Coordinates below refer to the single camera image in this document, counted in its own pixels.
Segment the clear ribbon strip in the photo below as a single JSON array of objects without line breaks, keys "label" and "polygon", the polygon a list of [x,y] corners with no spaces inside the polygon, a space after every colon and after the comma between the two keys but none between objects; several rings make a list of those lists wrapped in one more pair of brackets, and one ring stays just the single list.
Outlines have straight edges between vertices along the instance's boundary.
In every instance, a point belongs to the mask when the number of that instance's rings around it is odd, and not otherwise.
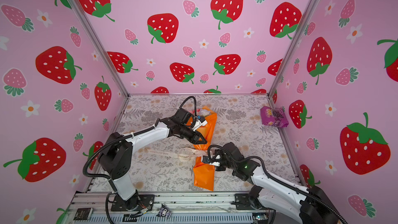
[{"label": "clear ribbon strip", "polygon": [[180,149],[178,152],[170,152],[170,151],[146,148],[146,152],[163,157],[175,158],[182,162],[196,160],[196,158],[205,156],[207,154],[205,150],[198,150],[187,147]]}]

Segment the orange wrapping paper sheet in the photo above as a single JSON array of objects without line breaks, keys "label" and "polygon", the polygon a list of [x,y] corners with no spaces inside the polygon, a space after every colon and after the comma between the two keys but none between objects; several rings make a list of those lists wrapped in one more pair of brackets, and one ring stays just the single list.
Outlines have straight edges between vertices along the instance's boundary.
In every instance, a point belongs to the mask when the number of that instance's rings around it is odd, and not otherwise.
[{"label": "orange wrapping paper sheet", "polygon": [[[204,127],[200,127],[198,129],[198,131],[201,132],[205,137],[205,139],[207,140],[207,144],[193,145],[194,149],[205,150],[207,152],[208,147],[211,145],[213,133],[217,123],[217,114],[213,110],[211,111],[212,114],[205,117],[207,125]],[[204,162],[202,162],[202,158],[198,157],[196,158],[195,166],[193,167],[193,173],[194,173],[194,186],[207,189],[210,191],[214,190],[214,178],[215,178],[214,166],[210,164],[205,164]]]}]

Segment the white blue fake rose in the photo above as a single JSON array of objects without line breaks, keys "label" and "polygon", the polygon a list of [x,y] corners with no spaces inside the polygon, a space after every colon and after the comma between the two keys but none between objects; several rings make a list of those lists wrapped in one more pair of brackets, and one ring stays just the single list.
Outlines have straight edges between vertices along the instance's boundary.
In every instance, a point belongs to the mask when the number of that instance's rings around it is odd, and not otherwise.
[{"label": "white blue fake rose", "polygon": [[199,115],[206,117],[212,114],[212,111],[208,107],[203,107],[199,111]]}]

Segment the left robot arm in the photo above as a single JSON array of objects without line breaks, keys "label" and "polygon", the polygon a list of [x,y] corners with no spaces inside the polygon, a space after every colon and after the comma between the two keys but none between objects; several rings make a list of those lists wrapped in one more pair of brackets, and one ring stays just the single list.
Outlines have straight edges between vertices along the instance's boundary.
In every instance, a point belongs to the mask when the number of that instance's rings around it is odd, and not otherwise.
[{"label": "left robot arm", "polygon": [[128,175],[132,155],[147,145],[174,136],[194,145],[205,145],[207,140],[198,129],[207,124],[204,117],[180,108],[175,115],[157,119],[155,124],[145,130],[127,135],[114,133],[113,140],[108,140],[88,158],[83,167],[83,175],[105,178],[113,193],[122,201],[136,205],[139,193]]}]

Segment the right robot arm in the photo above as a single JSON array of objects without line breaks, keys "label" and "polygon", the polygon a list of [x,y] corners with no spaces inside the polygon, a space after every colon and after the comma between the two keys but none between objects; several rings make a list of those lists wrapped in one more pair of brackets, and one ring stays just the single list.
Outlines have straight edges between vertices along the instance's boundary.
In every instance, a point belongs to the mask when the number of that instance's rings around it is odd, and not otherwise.
[{"label": "right robot arm", "polygon": [[321,188],[300,186],[269,172],[262,158],[244,157],[232,142],[210,145],[201,161],[222,171],[232,170],[234,176],[253,184],[256,203],[300,224],[346,223]]}]

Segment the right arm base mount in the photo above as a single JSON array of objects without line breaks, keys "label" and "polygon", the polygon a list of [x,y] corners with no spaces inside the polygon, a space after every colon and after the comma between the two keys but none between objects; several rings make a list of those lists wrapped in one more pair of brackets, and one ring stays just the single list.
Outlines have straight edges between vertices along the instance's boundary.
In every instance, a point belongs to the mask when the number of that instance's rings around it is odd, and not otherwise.
[{"label": "right arm base mount", "polygon": [[253,186],[248,193],[235,194],[231,205],[234,205],[237,210],[274,211],[272,208],[265,207],[260,203],[259,197],[262,190],[262,187]]}]

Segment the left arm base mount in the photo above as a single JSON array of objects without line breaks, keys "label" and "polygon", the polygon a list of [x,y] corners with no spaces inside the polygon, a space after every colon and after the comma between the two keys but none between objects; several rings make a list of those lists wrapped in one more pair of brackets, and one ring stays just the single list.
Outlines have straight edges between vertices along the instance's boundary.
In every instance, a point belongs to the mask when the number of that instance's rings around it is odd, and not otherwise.
[{"label": "left arm base mount", "polygon": [[141,211],[147,209],[152,210],[154,204],[155,195],[152,194],[139,194],[138,191],[135,192],[129,199],[123,200],[118,194],[115,195],[111,211],[113,212],[123,212],[123,211]]}]

